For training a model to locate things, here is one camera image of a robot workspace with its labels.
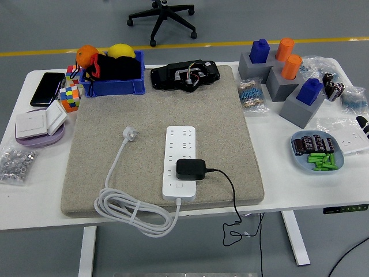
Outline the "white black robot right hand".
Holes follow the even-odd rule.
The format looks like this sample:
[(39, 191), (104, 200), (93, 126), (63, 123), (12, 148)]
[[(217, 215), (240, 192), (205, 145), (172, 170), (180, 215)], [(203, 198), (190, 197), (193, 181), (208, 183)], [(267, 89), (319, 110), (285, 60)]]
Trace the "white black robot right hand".
[(356, 117), (356, 120), (359, 124), (359, 126), (361, 127), (362, 131), (364, 132), (364, 134), (368, 137), (368, 133), (369, 133), (369, 124), (368, 124), (368, 120), (361, 116), (361, 115), (358, 115)]

